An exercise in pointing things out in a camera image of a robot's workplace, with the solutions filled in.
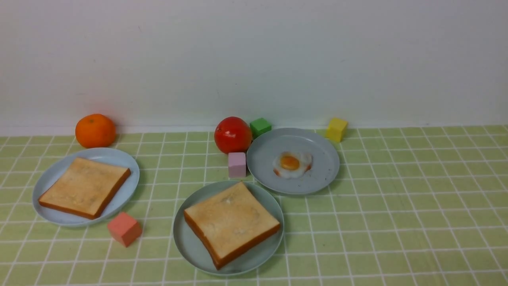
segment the pink block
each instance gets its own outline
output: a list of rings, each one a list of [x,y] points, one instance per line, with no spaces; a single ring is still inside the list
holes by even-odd
[[[230,178],[247,177],[247,166],[245,163],[245,153],[236,152],[228,154],[228,169]]]
[[[108,230],[113,239],[125,247],[133,243],[143,232],[139,222],[125,212],[120,212],[109,222]]]

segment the green block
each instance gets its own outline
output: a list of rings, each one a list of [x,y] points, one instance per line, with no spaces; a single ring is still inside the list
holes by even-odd
[[[272,125],[270,122],[266,121],[266,119],[258,118],[250,123],[250,129],[252,130],[252,136],[256,138],[261,134],[272,130]]]

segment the egg yolk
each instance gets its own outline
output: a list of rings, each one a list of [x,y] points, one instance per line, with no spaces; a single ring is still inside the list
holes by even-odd
[[[280,166],[286,170],[296,170],[300,167],[300,161],[293,156],[282,156],[280,158]]]

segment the bread crust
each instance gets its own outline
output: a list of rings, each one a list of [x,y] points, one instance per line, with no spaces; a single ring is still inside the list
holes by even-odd
[[[118,192],[118,190],[120,189],[120,187],[125,183],[125,181],[127,180],[127,178],[130,175],[131,175],[131,170],[129,168],[126,168],[124,173],[115,182],[113,188],[111,188],[111,190],[109,190],[108,194],[106,195],[105,199],[101,202],[101,204],[98,207],[97,211],[95,211],[94,213],[83,212],[83,211],[76,210],[76,209],[73,209],[73,208],[68,208],[68,207],[57,205],[57,204],[52,204],[52,203],[46,202],[44,200],[45,196],[47,196],[47,194],[49,194],[49,192],[53,190],[53,187],[60,180],[60,178],[48,190],[46,190],[39,197],[38,202],[39,202],[39,204],[42,207],[45,207],[45,208],[49,208],[49,209],[61,211],[61,212],[64,212],[64,213],[69,213],[69,214],[77,215],[77,216],[84,217],[84,218],[87,218],[87,219],[96,219],[96,218],[99,218],[102,215],[102,213],[104,212],[104,210],[107,207],[107,205],[111,202],[113,197],[115,197],[115,195]]]

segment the white wall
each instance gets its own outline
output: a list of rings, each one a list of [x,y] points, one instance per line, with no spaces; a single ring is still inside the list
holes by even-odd
[[[0,0],[0,131],[93,112],[506,123],[507,15],[507,0]]]

